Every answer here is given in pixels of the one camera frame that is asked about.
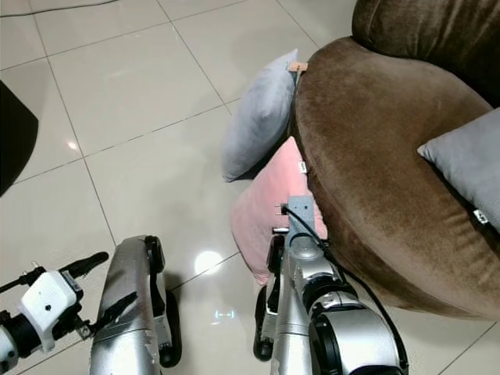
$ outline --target white tile floor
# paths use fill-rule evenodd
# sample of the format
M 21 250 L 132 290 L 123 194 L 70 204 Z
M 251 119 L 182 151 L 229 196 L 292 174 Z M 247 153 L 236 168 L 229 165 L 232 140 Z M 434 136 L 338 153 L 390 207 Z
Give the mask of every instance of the white tile floor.
M 90 0 L 2 0 L 2 13 Z M 224 184 L 218 146 L 253 74 L 299 49 L 307 59 L 350 34 L 351 0 L 121 0 L 2 19 L 1 77 L 40 120 L 26 169 L 0 200 L 0 284 L 35 259 L 56 268 L 136 234 L 162 238 L 180 302 L 183 375 L 269 373 L 252 356 L 258 291 L 230 234 L 245 182 Z M 224 259 L 195 264 L 203 252 Z M 84 316 L 105 267 L 83 280 Z M 21 290 L 2 296 L 12 309 Z M 233 319 L 213 325 L 213 313 Z M 489 322 L 391 310 L 412 375 L 498 373 Z M 70 335 L 12 373 L 88 370 L 89 343 Z

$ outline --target black cable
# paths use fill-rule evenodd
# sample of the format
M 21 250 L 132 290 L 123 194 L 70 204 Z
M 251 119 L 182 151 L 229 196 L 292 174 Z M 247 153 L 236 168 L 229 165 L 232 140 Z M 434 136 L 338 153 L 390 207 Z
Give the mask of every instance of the black cable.
M 56 10 L 86 8 L 88 6 L 97 6 L 97 5 L 111 4 L 112 2 L 118 2 L 118 1 L 119 0 L 107 0 L 105 2 L 94 2 L 92 4 L 79 4 L 79 5 L 71 5 L 71 6 L 61 6 L 61 7 L 58 7 L 58 8 L 40 9 L 40 10 L 35 10 L 33 12 L 26 12 L 26 13 L 3 14 L 3 15 L 0 16 L 0 18 L 33 16 L 34 14 L 38 14 L 38 13 L 54 12 Z
M 392 335 L 394 336 L 394 339 L 396 341 L 396 346 L 398 348 L 398 355 L 399 355 L 400 367 L 403 368 L 404 370 L 407 370 L 408 367 L 409 367 L 408 366 L 408 355 L 406 353 L 405 345 L 403 343 L 401 335 L 399 334 L 398 328 L 396 327 L 396 325 L 392 321 L 392 318 L 389 316 L 389 313 L 387 312 L 387 310 L 382 305 L 382 302 L 380 302 L 380 299 L 378 299 L 377 295 L 375 295 L 375 293 L 372 291 L 371 287 L 369 287 L 367 283 L 365 283 L 363 280 L 361 280 L 359 277 L 357 277 L 354 273 L 352 273 L 351 271 L 349 271 L 346 268 L 344 268 L 337 261 L 337 259 L 335 258 L 335 255 L 328 250 L 327 246 L 325 246 L 325 244 L 321 240 L 321 238 L 318 235 L 318 233 L 314 229 L 312 229 L 310 227 L 310 225 L 308 225 L 303 220 L 303 218 L 301 218 L 296 212 L 294 212 L 293 210 L 289 209 L 287 205 L 282 205 L 281 206 L 281 212 L 282 213 L 288 213 L 288 214 L 292 215 L 296 220 L 298 220 L 300 222 L 300 224 L 302 224 L 302 226 L 316 240 L 316 242 L 318 243 L 318 246 L 323 250 L 325 258 L 327 258 L 327 260 L 329 262 L 333 263 L 342 273 L 345 273 L 346 275 L 348 275 L 349 277 L 351 277 L 356 283 L 358 283 L 359 285 L 361 285 L 362 288 L 366 291 L 366 293 L 368 293 L 368 295 L 370 296 L 370 298 L 373 300 L 373 302 L 375 303 L 375 305 L 379 309 L 380 314 L 382 314 L 382 317 L 385 319 L 387 325 L 391 329 Z

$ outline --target gray pillow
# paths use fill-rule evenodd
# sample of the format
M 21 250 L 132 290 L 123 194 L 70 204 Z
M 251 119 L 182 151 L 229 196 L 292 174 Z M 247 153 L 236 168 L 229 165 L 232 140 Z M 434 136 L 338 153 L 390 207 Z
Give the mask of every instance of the gray pillow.
M 500 109 L 418 148 L 500 232 Z
M 296 60 L 295 49 L 267 65 L 241 97 L 222 144 L 226 182 L 248 172 L 285 132 L 296 74 L 290 73 L 288 66 Z

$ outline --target pink pillow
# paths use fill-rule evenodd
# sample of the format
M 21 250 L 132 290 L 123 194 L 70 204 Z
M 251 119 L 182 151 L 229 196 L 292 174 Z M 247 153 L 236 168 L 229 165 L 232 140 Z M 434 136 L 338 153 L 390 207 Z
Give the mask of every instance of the pink pillow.
M 293 195 L 313 195 L 307 176 L 301 173 L 302 156 L 295 139 L 289 137 L 238 198 L 231 213 L 231 229 L 237 246 L 259 284 L 267 282 L 267 254 L 273 227 L 287 227 L 288 216 L 276 215 L 280 203 Z M 316 231 L 327 238 L 327 227 L 314 204 Z

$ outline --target brown velvet sofa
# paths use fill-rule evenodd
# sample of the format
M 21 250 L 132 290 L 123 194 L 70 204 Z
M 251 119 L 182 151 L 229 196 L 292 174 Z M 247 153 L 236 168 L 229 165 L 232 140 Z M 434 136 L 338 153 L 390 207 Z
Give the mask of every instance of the brown velvet sofa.
M 500 236 L 416 152 L 500 105 L 500 1 L 360 0 L 352 33 L 292 110 L 333 251 L 388 304 L 500 320 Z

